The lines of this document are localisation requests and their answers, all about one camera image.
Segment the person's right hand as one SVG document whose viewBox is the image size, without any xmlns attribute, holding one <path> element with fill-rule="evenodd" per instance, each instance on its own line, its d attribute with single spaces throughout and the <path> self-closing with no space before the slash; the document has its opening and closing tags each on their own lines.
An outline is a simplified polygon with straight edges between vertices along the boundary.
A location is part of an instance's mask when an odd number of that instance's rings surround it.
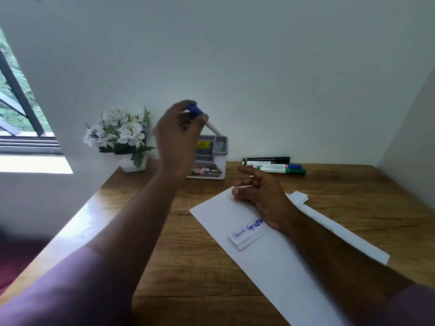
<svg viewBox="0 0 435 326">
<path fill-rule="evenodd" d="M 234 187 L 253 187 L 253 204 L 261 218 L 271 228 L 285 233 L 286 222 L 295 207 L 275 177 L 261 171 L 261 178 L 246 177 L 234 183 Z"/>
</svg>

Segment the person's left hand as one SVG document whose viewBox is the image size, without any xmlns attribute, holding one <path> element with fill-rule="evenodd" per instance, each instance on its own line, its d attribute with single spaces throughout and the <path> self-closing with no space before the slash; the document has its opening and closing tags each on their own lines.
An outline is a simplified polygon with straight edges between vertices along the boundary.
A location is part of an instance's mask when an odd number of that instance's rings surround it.
<svg viewBox="0 0 435 326">
<path fill-rule="evenodd" d="M 183 130 L 178 125 L 177 115 L 176 103 L 160 118 L 153 133 L 159 155 L 159 169 L 164 173 L 185 178 L 194 164 L 202 130 L 199 131 L 193 125 Z"/>
</svg>

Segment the blue capped white marker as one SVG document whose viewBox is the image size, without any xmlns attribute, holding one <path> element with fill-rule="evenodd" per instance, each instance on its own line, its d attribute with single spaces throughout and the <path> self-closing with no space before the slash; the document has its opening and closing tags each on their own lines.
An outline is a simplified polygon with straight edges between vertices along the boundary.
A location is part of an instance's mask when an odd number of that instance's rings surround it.
<svg viewBox="0 0 435 326">
<path fill-rule="evenodd" d="M 197 104 L 195 103 L 190 103 L 186 106 L 186 110 L 192 114 L 193 117 L 201 117 L 203 116 L 205 113 L 200 110 L 197 106 Z M 223 136 L 222 133 L 217 129 L 217 127 L 210 122 L 210 120 L 208 120 L 205 125 L 209 128 L 209 130 L 211 130 L 216 136 Z"/>
</svg>

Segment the person's right forearm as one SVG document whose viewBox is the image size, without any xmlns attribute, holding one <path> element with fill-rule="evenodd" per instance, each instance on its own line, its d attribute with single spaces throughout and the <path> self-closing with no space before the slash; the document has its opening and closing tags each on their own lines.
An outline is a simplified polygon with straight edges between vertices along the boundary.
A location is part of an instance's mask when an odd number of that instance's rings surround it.
<svg viewBox="0 0 435 326">
<path fill-rule="evenodd" d="M 414 282 L 368 257 L 314 219 L 291 207 L 274 221 L 346 317 L 363 324 Z"/>
</svg>

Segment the person's left forearm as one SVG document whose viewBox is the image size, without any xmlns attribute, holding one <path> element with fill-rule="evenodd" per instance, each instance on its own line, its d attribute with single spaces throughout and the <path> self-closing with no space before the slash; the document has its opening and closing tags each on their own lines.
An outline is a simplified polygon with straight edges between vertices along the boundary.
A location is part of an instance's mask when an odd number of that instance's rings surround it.
<svg viewBox="0 0 435 326">
<path fill-rule="evenodd" d="M 86 246 L 104 257 L 134 291 L 187 170 L 160 168 Z"/>
</svg>

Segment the black marker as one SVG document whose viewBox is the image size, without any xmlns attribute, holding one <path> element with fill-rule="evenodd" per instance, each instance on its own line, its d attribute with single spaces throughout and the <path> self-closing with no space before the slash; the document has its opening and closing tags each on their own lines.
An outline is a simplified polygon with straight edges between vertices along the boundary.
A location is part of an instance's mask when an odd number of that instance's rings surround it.
<svg viewBox="0 0 435 326">
<path fill-rule="evenodd" d="M 285 164 L 290 163 L 290 157 L 254 157 L 254 158 L 243 158 L 243 162 L 247 163 L 259 163 L 259 162 L 268 162 L 274 164 Z"/>
</svg>

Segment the white marker with blue end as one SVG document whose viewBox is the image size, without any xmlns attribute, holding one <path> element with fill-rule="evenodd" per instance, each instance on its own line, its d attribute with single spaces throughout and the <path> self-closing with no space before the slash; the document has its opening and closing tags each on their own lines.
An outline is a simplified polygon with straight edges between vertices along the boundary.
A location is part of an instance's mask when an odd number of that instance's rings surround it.
<svg viewBox="0 0 435 326">
<path fill-rule="evenodd" d="M 301 164 L 290 163 L 273 163 L 272 161 L 242 161 L 243 166 L 251 166 L 253 168 L 270 168 L 270 169 L 302 169 Z"/>
</svg>

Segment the grey white desk organizer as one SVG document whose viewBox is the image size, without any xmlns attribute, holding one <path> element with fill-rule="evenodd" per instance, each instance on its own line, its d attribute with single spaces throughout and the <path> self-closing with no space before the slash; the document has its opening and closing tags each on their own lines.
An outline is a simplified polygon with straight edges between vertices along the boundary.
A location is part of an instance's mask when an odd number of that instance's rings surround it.
<svg viewBox="0 0 435 326">
<path fill-rule="evenodd" d="M 223 180 L 226 177 L 228 137 L 200 135 L 188 179 Z"/>
</svg>

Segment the green capped marker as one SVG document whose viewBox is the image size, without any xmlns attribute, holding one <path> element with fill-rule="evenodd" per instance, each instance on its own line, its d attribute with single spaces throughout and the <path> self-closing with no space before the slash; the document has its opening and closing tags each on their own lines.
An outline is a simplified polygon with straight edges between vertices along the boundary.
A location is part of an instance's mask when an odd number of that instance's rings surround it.
<svg viewBox="0 0 435 326">
<path fill-rule="evenodd" d="M 305 169 L 278 168 L 272 166 L 258 166 L 255 167 L 255 169 L 262 170 L 266 173 L 278 173 L 278 174 L 305 175 L 307 173 Z"/>
</svg>

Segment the small folded written paper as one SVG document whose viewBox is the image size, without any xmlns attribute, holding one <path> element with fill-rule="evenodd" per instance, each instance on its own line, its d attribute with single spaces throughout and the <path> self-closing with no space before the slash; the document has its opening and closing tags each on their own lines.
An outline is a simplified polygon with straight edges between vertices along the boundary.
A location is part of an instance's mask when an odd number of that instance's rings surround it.
<svg viewBox="0 0 435 326">
<path fill-rule="evenodd" d="M 256 218 L 241 223 L 235 230 L 228 234 L 227 239 L 238 251 L 242 251 L 262 237 L 268 229 L 269 226 L 263 219 Z"/>
</svg>

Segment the large white paper sheet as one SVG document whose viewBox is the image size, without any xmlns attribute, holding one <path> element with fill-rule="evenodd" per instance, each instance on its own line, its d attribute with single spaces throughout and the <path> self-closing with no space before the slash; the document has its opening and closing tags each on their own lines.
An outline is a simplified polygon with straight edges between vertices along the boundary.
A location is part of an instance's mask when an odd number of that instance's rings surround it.
<svg viewBox="0 0 435 326">
<path fill-rule="evenodd" d="M 190 209 L 291 326 L 354 326 L 335 305 L 290 241 L 265 223 L 262 235 L 243 250 L 228 239 L 261 219 L 250 203 L 236 201 L 229 188 Z"/>
</svg>

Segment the white artificial flowers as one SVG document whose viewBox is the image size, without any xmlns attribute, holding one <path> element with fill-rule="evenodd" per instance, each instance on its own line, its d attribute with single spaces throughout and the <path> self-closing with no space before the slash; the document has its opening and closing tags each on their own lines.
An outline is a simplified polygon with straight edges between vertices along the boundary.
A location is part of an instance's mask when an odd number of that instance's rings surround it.
<svg viewBox="0 0 435 326">
<path fill-rule="evenodd" d="M 144 107 L 141 113 L 132 114 L 121 108 L 112 108 L 102 114 L 94 125 L 86 125 L 83 141 L 100 153 L 131 154 L 152 151 L 147 145 L 147 132 L 152 121 Z"/>
</svg>

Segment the white flower pot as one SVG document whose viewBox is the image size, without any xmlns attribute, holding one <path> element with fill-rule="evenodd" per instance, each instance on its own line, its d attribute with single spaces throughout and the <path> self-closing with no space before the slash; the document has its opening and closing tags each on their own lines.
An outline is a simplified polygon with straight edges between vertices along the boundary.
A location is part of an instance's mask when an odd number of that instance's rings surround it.
<svg viewBox="0 0 435 326">
<path fill-rule="evenodd" d="M 115 154 L 120 168 L 126 173 L 144 171 L 147 168 L 147 153 Z"/>
</svg>

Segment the folded white paper strip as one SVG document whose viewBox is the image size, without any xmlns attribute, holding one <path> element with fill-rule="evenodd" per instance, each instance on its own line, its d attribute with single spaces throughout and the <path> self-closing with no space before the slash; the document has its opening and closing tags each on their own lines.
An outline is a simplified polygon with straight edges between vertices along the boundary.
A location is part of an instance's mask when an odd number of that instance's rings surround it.
<svg viewBox="0 0 435 326">
<path fill-rule="evenodd" d="M 347 242 L 349 245 L 358 249 L 368 257 L 376 260 L 377 262 L 387 265 L 390 255 L 380 248 L 370 244 L 368 241 L 362 239 L 358 235 L 354 234 L 344 226 L 319 213 L 313 208 L 307 206 L 305 203 L 308 201 L 308 196 L 305 193 L 295 191 L 291 194 L 286 193 L 288 199 L 300 210 L 303 214 L 307 215 L 311 219 L 315 220 L 318 224 L 321 224 L 324 228 L 328 229 L 336 236 Z"/>
</svg>

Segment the purple left sleeve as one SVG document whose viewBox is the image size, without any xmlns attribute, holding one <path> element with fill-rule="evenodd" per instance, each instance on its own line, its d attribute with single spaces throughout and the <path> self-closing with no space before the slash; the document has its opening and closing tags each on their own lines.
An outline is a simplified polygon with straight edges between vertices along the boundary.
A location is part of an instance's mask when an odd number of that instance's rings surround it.
<svg viewBox="0 0 435 326">
<path fill-rule="evenodd" d="M 0 326 L 128 326 L 133 288 L 85 246 L 0 307 Z"/>
</svg>

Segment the purple sleeve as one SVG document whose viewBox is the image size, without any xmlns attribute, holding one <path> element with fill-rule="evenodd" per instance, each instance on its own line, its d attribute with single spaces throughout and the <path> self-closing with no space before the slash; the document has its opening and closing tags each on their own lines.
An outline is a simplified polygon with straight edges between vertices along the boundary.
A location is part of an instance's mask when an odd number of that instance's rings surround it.
<svg viewBox="0 0 435 326">
<path fill-rule="evenodd" d="M 391 326 L 435 326 L 435 290 L 411 285 L 389 301 L 385 314 Z"/>
<path fill-rule="evenodd" d="M 0 326 L 128 326 L 133 288 L 85 246 L 0 307 Z"/>
</svg>

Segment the purple right sleeve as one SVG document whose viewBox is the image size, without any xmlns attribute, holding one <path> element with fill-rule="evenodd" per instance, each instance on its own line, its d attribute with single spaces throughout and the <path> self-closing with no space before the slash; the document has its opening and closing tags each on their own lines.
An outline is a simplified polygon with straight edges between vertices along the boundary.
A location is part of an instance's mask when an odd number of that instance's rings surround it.
<svg viewBox="0 0 435 326">
<path fill-rule="evenodd" d="M 435 326 L 435 290 L 411 285 L 389 301 L 385 314 L 391 326 Z"/>
</svg>

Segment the dark window frame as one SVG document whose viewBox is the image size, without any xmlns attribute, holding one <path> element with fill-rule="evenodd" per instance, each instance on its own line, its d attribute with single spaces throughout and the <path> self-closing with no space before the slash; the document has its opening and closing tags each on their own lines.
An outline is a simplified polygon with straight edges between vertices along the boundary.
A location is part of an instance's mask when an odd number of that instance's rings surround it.
<svg viewBox="0 0 435 326">
<path fill-rule="evenodd" d="M 0 91 L 0 102 L 23 116 L 31 125 L 32 132 L 24 132 L 0 118 L 0 129 L 9 136 L 0 136 L 0 153 L 23 155 L 62 155 L 61 146 L 53 136 L 48 136 L 36 116 L 27 96 L 0 49 L 0 72 L 12 90 L 15 99 Z"/>
</svg>

